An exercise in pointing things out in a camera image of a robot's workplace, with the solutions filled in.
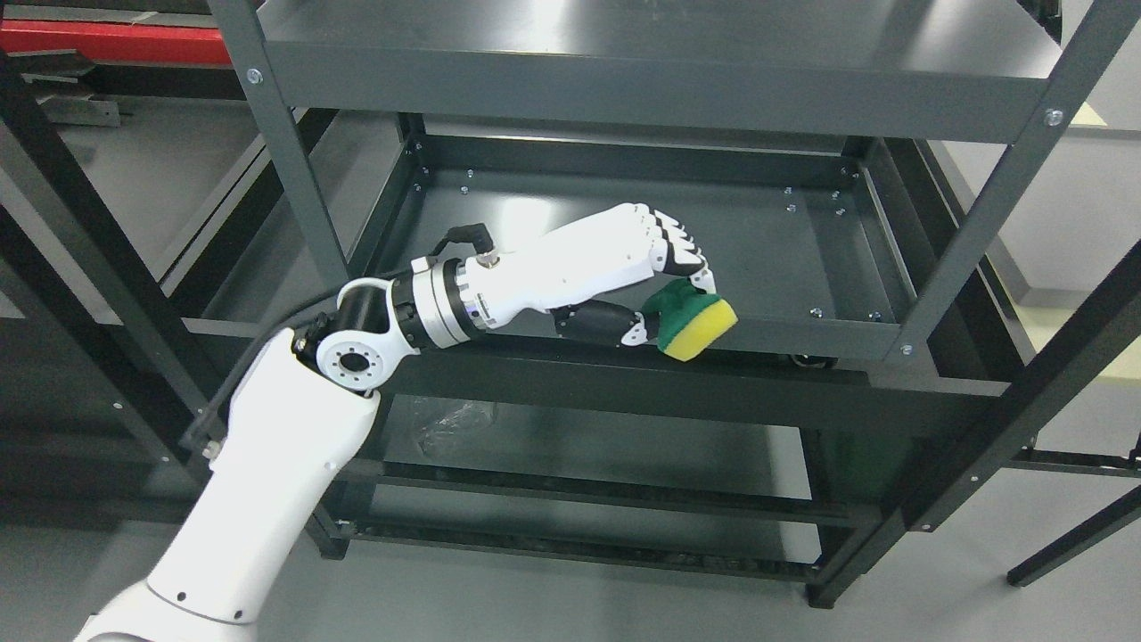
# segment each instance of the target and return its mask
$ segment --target sponge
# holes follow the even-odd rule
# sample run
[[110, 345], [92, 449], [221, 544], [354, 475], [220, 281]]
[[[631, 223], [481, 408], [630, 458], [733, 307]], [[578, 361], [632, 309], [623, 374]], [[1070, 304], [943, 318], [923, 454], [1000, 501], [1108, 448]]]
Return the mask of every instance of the sponge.
[[641, 311], [661, 315], [657, 349], [678, 361], [697, 357], [737, 324], [737, 312], [728, 301], [685, 278], [671, 281], [646, 299]]

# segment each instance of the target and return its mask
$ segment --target cable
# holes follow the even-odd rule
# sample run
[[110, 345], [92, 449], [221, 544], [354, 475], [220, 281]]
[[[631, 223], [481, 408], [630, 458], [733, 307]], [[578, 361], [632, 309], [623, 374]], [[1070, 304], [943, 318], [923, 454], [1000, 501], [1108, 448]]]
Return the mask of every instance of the cable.
[[215, 392], [212, 398], [210, 398], [210, 403], [202, 409], [202, 413], [194, 418], [194, 422], [192, 422], [189, 428], [186, 429], [186, 432], [183, 433], [181, 439], [178, 440], [179, 446], [186, 448], [187, 450], [194, 450], [197, 448], [202, 437], [207, 433], [209, 424], [215, 420], [221, 420], [221, 417], [218, 416], [218, 409], [221, 408], [221, 405], [225, 404], [232, 395], [234, 395], [234, 390], [245, 376], [245, 372], [250, 369], [250, 365], [253, 364], [253, 360], [261, 351], [261, 347], [264, 347], [266, 342], [284, 328], [292, 327], [293, 324], [297, 323], [298, 316], [309, 312], [311, 308], [335, 296], [337, 292], [340, 290], [340, 287], [335, 287], [302, 301], [300, 304], [274, 320], [274, 323], [262, 331], [260, 335], [251, 341], [250, 346], [248, 346], [245, 351], [242, 352], [242, 356], [237, 358], [237, 361], [230, 369], [229, 375], [226, 375], [221, 385], [218, 387], [218, 391]]

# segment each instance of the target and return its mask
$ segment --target plastic bag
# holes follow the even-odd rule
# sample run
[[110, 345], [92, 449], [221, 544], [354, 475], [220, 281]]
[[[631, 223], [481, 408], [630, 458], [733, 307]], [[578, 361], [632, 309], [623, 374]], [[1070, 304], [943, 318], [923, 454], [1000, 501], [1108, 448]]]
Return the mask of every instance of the plastic bag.
[[413, 439], [429, 460], [453, 455], [495, 421], [493, 401], [416, 397], [412, 399]]

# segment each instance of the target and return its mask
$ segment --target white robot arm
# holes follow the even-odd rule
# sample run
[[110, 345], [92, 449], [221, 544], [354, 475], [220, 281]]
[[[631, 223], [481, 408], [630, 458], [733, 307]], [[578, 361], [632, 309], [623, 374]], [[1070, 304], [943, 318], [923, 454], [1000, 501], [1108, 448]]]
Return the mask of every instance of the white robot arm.
[[613, 346], [654, 339], [654, 318], [600, 292], [657, 271], [713, 291], [713, 275], [677, 220], [625, 203], [570, 222], [510, 253], [486, 228], [464, 261], [412, 262], [393, 279], [357, 278], [331, 324], [284, 330], [234, 392], [213, 476], [151, 575], [92, 616], [76, 642], [250, 642], [290, 547], [375, 420], [377, 388], [400, 360], [500, 328], [524, 308], [549, 311], [570, 338]]

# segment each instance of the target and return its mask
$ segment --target screw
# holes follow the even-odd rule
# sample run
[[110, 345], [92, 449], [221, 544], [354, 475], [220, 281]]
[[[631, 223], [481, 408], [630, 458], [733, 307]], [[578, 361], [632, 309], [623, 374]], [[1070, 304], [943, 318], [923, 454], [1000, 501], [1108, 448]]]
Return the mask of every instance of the screw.
[[207, 442], [205, 448], [202, 449], [202, 456], [207, 460], [213, 460], [221, 454], [221, 445], [215, 440]]
[[1066, 112], [1061, 109], [1046, 109], [1046, 127], [1058, 127], [1066, 120]]

